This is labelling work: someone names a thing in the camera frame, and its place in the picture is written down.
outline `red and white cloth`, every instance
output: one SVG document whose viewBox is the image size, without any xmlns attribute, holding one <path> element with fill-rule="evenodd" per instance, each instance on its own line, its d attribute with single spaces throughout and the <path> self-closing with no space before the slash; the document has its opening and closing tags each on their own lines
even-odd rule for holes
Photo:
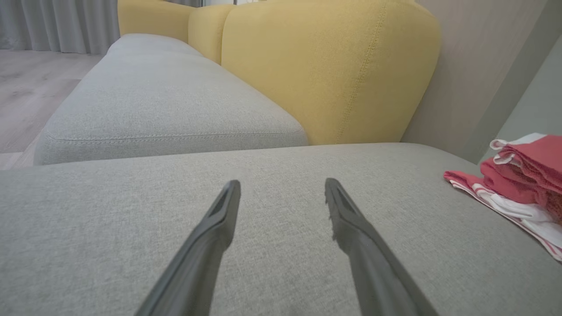
<svg viewBox="0 0 562 316">
<path fill-rule="evenodd" d="M 483 178 L 461 171 L 443 177 L 562 261 L 562 136 L 533 133 L 513 142 L 495 139 L 490 147 L 499 152 L 481 163 Z"/>
</svg>

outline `beige wall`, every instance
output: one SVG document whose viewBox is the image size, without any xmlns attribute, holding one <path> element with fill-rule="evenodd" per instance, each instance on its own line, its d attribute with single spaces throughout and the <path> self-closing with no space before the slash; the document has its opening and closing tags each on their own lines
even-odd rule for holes
<svg viewBox="0 0 562 316">
<path fill-rule="evenodd" d="M 430 145 L 478 162 L 482 154 L 474 156 L 473 152 L 479 150 L 476 147 L 486 136 L 481 139 L 471 136 L 506 79 L 547 0 L 418 2 L 440 21 L 443 46 L 432 81 L 402 141 Z M 529 82 L 540 62 L 537 69 L 531 71 Z M 502 109 L 506 112 L 503 121 L 488 125 L 497 125 L 497 132 L 515 104 Z"/>
</svg>

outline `sofa cushion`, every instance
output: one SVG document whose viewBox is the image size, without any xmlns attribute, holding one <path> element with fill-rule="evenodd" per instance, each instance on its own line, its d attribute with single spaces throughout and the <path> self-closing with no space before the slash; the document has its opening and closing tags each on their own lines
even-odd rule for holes
<svg viewBox="0 0 562 316">
<path fill-rule="evenodd" d="M 171 37 L 153 34 L 125 34 L 107 50 L 107 53 L 135 55 L 182 53 L 203 56 L 195 48 Z"/>
<path fill-rule="evenodd" d="M 132 315 L 224 183 L 242 184 L 211 315 L 360 315 L 332 240 L 339 179 L 440 315 L 559 315 L 562 269 L 412 144 L 306 146 L 0 171 L 0 314 Z"/>
<path fill-rule="evenodd" d="M 306 144 L 290 114 L 187 44 L 129 34 L 49 119 L 34 163 Z"/>
</svg>

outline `red towel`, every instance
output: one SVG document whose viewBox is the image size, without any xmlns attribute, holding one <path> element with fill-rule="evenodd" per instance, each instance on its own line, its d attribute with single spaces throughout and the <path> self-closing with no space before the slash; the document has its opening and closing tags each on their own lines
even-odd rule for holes
<svg viewBox="0 0 562 316">
<path fill-rule="evenodd" d="M 562 136 L 534 133 L 514 142 L 496 139 L 490 147 L 500 152 L 481 163 L 483 178 L 461 171 L 446 171 L 443 177 L 562 261 Z"/>
<path fill-rule="evenodd" d="M 480 165 L 484 185 L 523 204 L 539 204 L 562 219 L 562 136 L 546 135 L 530 143 L 493 141 L 501 151 Z"/>
</svg>

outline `yellow sofa back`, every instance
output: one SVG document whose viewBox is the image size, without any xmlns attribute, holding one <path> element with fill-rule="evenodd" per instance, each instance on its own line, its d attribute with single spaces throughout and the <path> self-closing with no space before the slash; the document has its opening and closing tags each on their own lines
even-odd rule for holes
<svg viewBox="0 0 562 316">
<path fill-rule="evenodd" d="M 439 46 L 438 22 L 413 1 L 267 1 L 229 12 L 221 64 L 294 116 L 311 145 L 398 142 Z"/>
</svg>

